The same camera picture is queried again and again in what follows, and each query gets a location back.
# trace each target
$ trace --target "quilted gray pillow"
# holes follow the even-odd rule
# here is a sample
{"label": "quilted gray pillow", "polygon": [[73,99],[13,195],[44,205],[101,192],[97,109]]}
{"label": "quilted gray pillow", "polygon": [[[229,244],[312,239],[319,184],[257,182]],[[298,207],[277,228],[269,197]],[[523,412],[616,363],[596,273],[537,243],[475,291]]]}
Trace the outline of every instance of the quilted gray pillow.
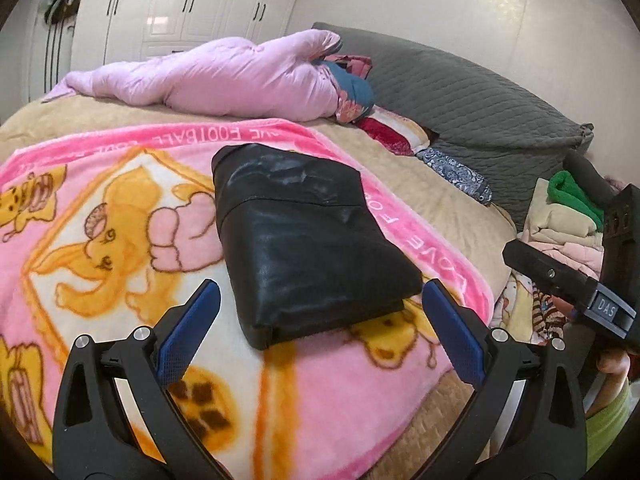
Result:
{"label": "quilted gray pillow", "polygon": [[585,152],[593,125],[577,123],[491,70],[437,48],[385,34],[315,23],[342,38],[341,54],[371,56],[376,104],[427,127],[434,147],[481,173],[522,229],[536,181]]}

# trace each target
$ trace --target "black door handle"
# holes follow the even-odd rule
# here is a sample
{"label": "black door handle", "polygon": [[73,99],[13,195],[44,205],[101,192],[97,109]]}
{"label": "black door handle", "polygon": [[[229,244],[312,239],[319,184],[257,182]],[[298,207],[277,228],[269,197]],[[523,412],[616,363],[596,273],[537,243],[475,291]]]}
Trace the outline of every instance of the black door handle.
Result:
{"label": "black door handle", "polygon": [[120,3],[120,0],[116,0],[116,6],[113,7],[113,15],[116,15],[116,12],[118,12],[118,4]]}

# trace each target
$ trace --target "pink comforter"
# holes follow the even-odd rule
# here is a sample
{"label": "pink comforter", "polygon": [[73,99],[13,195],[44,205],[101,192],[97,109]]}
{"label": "pink comforter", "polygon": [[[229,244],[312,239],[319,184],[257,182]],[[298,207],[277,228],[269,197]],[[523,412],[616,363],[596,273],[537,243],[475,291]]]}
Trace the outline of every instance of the pink comforter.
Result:
{"label": "pink comforter", "polygon": [[334,52],[339,43],[334,32],[315,29],[261,45],[223,38],[148,61],[70,72],[44,101],[79,93],[192,114],[310,121],[335,114],[333,78],[310,61]]}

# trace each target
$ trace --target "cartoon animal print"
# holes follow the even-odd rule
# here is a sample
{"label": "cartoon animal print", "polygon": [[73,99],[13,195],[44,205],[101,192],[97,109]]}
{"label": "cartoon animal print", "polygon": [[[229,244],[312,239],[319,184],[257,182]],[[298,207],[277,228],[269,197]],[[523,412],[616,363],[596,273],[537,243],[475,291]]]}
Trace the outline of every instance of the cartoon animal print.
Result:
{"label": "cartoon animal print", "polygon": [[42,354],[36,345],[7,347],[0,336],[0,406],[31,450],[51,464],[51,427],[42,409]]}
{"label": "cartoon animal print", "polygon": [[222,244],[213,197],[189,184],[172,191],[188,203],[151,214],[147,229],[151,266],[164,272],[191,272],[217,263],[222,259]]}
{"label": "cartoon animal print", "polygon": [[434,347],[439,344],[420,304],[404,300],[404,310],[377,317],[348,328],[350,335],[364,343],[367,355],[377,367],[395,370],[402,366],[418,335],[430,345],[429,368],[437,366]]}
{"label": "cartoon animal print", "polygon": [[151,325],[177,304],[174,291],[180,275],[146,271],[146,291],[131,292],[128,280],[148,267],[146,237],[149,215],[161,198],[161,188],[142,166],[114,178],[104,189],[102,203],[84,222],[88,241],[63,246],[47,254],[34,272],[50,274],[68,269],[84,280],[98,282],[91,290],[68,283],[56,286],[56,304],[78,316],[100,316],[124,299],[138,317]]}
{"label": "cartoon animal print", "polygon": [[170,384],[169,393],[182,416],[209,452],[225,449],[238,436],[238,407],[231,389],[208,370],[190,366]]}
{"label": "cartoon animal print", "polygon": [[30,173],[20,186],[13,186],[0,194],[0,227],[11,222],[14,227],[2,236],[8,242],[24,231],[31,220],[51,222],[56,217],[56,193],[66,178],[66,166],[53,168],[35,176]]}

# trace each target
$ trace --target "green sleeve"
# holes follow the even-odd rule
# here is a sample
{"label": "green sleeve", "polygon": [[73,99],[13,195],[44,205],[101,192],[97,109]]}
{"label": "green sleeve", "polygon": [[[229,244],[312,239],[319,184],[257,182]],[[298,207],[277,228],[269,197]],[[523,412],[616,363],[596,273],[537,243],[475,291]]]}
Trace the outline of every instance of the green sleeve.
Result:
{"label": "green sleeve", "polygon": [[587,469],[609,448],[629,418],[629,382],[613,402],[587,419]]}

